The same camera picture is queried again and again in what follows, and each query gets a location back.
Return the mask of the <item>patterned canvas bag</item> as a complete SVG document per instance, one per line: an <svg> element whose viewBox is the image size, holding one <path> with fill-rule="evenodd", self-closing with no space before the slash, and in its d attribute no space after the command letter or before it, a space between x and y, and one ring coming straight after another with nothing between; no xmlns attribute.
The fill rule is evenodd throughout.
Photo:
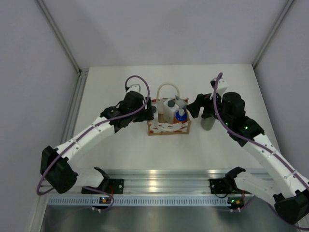
<svg viewBox="0 0 309 232"><path fill-rule="evenodd" d="M159 97L160 90L164 86L174 87L174 89L176 90L176 95L178 97L180 97L180 90L173 83L166 82L166 83L161 84L158 87L157 93L156 93L156 98L154 100L151 100L151 101L152 101L152 105L154 105L154 104L157 105L159 117L158 117L158 121L149 120L147 122L148 135L149 136L155 136L155 135L189 134L190 126L191 126L191 120L190 120L190 117L188 115L187 109L185 110L186 113L187 113L187 121L185 123L169 124L164 120L164 118L163 118L163 103L167 99L169 99L169 98L160 98Z"/></svg>

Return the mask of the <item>grey pump bottle beige top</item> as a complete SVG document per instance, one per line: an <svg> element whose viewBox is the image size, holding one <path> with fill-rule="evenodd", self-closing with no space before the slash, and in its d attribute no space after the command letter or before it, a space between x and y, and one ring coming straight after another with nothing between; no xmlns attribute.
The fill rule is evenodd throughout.
<svg viewBox="0 0 309 232"><path fill-rule="evenodd" d="M215 118L212 115L201 116L201 126L204 130L210 131L215 123Z"/></svg>

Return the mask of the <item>large white bottle grey cap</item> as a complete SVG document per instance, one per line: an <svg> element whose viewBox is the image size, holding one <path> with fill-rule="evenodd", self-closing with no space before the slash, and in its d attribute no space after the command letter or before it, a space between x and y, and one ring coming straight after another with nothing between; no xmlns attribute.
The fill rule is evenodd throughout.
<svg viewBox="0 0 309 232"><path fill-rule="evenodd" d="M169 124L174 124L174 118L179 106L173 99L167 99L163 103L163 118Z"/></svg>

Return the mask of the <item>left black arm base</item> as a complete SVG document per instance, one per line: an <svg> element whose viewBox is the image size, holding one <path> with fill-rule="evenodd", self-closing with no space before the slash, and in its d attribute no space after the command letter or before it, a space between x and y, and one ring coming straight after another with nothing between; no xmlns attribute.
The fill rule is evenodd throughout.
<svg viewBox="0 0 309 232"><path fill-rule="evenodd" d="M105 191L111 195L121 195L124 193L124 179L110 179Z"/></svg>

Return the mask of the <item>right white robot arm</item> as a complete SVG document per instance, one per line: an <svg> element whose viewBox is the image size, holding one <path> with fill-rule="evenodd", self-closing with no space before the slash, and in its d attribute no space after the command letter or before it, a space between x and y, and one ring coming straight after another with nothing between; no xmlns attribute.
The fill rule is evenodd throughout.
<svg viewBox="0 0 309 232"><path fill-rule="evenodd" d="M296 224L309 213L309 180L271 143L262 127L246 116L245 101L235 92L199 94L187 106L193 118L218 120L228 135L250 153L272 177L265 181L236 167L215 182L213 194L248 192L264 200L285 222Z"/></svg>

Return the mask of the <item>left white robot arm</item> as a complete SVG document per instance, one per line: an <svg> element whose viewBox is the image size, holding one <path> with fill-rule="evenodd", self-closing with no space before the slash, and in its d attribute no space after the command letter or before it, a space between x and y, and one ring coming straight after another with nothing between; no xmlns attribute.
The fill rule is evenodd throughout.
<svg viewBox="0 0 309 232"><path fill-rule="evenodd" d="M153 119L150 97L129 91L116 106L106 108L97 119L67 142L42 151L40 173L53 190L62 194L72 187L92 187L98 193L108 190L105 172L94 167L78 168L77 161L105 138L114 135L131 122Z"/></svg>

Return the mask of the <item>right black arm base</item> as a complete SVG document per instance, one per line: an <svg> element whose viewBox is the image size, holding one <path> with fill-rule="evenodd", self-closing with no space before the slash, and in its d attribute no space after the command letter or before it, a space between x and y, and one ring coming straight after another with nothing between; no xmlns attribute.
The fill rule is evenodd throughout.
<svg viewBox="0 0 309 232"><path fill-rule="evenodd" d="M240 194L242 190L237 188L234 180L226 178L209 179L212 194Z"/></svg>

